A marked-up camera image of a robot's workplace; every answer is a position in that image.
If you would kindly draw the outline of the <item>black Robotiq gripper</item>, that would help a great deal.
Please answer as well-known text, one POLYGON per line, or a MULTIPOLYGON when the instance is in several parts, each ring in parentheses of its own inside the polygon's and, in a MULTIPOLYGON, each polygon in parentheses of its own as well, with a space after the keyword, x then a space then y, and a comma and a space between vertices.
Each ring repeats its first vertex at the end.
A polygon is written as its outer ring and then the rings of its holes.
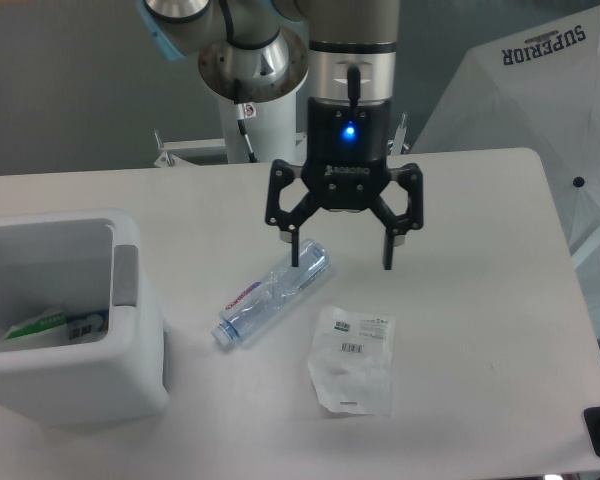
POLYGON ((284 160, 271 164, 265 223, 276 227, 291 246, 291 266, 300 264, 300 228, 314 214, 314 201, 329 211, 359 212, 368 208, 385 229, 383 267, 392 269, 393 253, 409 231, 424 226, 424 175, 419 165, 399 168, 386 164, 391 102, 327 102, 311 97, 307 103, 307 159, 304 166, 284 160), (297 183, 308 191, 291 198, 297 183), (382 197, 390 183, 405 192, 395 212, 382 197))

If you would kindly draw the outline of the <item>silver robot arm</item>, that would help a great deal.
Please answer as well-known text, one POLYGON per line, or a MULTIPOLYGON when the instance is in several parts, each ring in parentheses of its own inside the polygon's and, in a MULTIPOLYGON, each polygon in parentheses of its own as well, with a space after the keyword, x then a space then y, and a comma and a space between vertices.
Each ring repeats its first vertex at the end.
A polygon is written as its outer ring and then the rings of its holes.
POLYGON ((307 101, 300 165, 273 161, 265 221, 299 244, 318 210, 371 211, 385 229, 383 263, 422 228, 423 175, 388 165, 400 5, 396 1, 141 1, 139 14, 169 59, 196 55, 200 75, 246 124, 248 104, 307 101))

